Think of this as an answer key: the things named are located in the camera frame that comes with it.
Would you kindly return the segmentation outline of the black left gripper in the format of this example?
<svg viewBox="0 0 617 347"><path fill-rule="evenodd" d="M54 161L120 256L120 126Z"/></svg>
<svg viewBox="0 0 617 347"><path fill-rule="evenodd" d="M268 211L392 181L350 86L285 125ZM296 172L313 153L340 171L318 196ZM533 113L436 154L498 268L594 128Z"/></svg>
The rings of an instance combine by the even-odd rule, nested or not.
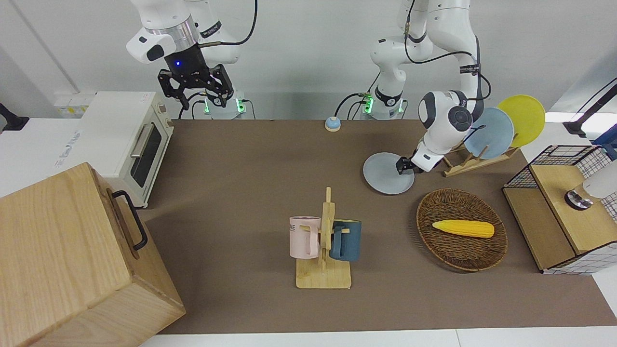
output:
<svg viewBox="0 0 617 347"><path fill-rule="evenodd" d="M410 172L414 172L415 174L422 174L423 169L418 167L411 161L411 157L405 157L404 160L398 160L395 163L396 170L399 175L402 175L403 172L409 174Z"/></svg>

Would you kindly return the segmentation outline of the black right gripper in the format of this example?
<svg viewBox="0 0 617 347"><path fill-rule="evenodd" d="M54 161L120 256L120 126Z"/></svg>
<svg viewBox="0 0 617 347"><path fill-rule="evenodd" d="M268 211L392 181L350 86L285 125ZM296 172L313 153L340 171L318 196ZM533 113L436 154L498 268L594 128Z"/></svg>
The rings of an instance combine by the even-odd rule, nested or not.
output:
<svg viewBox="0 0 617 347"><path fill-rule="evenodd" d="M157 79L163 94L180 102L182 110L189 108L184 90L194 88L207 88L207 98L216 107L227 107L234 95L233 83L224 65L217 64L209 69L198 44L164 59L169 70L160 69ZM172 80L178 83L178 88L172 85Z"/></svg>

